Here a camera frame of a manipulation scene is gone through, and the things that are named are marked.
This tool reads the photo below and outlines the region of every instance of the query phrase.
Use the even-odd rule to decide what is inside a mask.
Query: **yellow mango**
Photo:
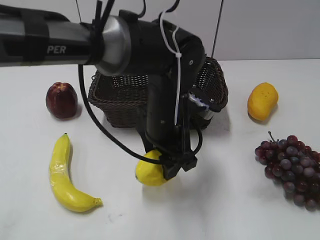
[[[256,120],[264,121],[277,105],[279,96],[273,85],[264,82],[256,86],[248,99],[248,113]]]

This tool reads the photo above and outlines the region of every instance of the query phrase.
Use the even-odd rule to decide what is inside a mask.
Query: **white zip tie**
[[[166,47],[168,48],[168,50],[173,53],[177,59],[177,88],[176,88],[176,98],[175,98],[175,109],[174,109],[174,125],[177,125],[177,122],[178,122],[178,109],[179,109],[179,100],[180,100],[180,85],[181,85],[181,57],[182,57],[182,54],[180,53],[180,50],[179,50],[179,46],[177,44],[177,40],[176,40],[176,32],[178,31],[179,27],[176,26],[175,30],[173,31],[172,33],[172,40],[173,40],[173,43],[174,43],[174,46],[175,46],[175,49],[176,51],[174,51],[169,43],[168,43],[168,40],[166,38],[166,35],[165,35],[165,30],[164,30],[164,16],[165,16],[165,13],[166,11],[169,10],[169,9],[166,9],[164,10],[162,13],[161,13],[161,16],[160,16],[160,30],[161,30],[161,34],[162,34],[162,38],[164,40],[164,43],[166,45]]]

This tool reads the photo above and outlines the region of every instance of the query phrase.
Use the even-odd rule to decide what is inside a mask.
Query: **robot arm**
[[[161,151],[166,179],[173,178],[180,168],[194,168],[202,139],[192,151],[189,122],[190,115],[201,107],[189,101],[189,91],[205,61],[201,40],[181,28],[175,35],[182,54],[175,124],[178,66],[175,55],[164,43],[159,21],[141,21],[137,14],[125,10],[105,20],[102,32],[97,34],[95,22],[71,23],[58,13],[0,5],[0,66],[78,64],[82,69],[82,65],[95,65],[106,76],[148,75],[148,103],[139,111],[138,127],[145,148]],[[163,25],[168,43],[174,48],[170,36],[176,26],[169,22]],[[86,104],[84,86],[80,87]],[[206,103],[215,111],[213,103]],[[105,134],[114,141],[114,137]]]

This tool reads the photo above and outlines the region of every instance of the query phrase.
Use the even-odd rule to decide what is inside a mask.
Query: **bunch of grapes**
[[[297,206],[313,211],[320,205],[320,153],[294,135],[287,139],[263,141],[254,153],[268,179],[281,182]]]

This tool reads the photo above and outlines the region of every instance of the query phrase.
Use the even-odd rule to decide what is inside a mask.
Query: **yellow banana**
[[[94,198],[77,190],[70,181],[68,173],[70,139],[63,134],[55,143],[50,162],[50,183],[56,199],[67,209],[85,212],[103,204],[100,198]]]

